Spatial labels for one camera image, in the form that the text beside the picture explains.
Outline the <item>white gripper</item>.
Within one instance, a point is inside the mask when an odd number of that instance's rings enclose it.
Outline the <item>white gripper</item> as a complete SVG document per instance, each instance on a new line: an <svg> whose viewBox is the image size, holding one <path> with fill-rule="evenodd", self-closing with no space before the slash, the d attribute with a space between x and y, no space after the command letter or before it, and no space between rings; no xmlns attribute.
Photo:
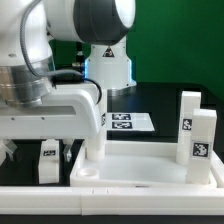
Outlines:
<svg viewBox="0 0 224 224"><path fill-rule="evenodd" d="M58 85L33 108L13 108L0 100L0 139L63 139L66 162L72 159L73 139L92 138L101 129L98 90L93 84ZM0 140L0 165L17 146Z"/></svg>

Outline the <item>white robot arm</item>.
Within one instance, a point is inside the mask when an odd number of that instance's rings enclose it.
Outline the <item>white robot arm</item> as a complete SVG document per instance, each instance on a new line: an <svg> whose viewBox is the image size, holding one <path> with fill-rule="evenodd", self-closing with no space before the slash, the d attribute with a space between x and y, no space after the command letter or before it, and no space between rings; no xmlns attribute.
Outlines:
<svg viewBox="0 0 224 224"><path fill-rule="evenodd" d="M135 0L0 0L0 164L15 139L100 136L101 87L55 69L48 38L111 46L135 12Z"/></svg>

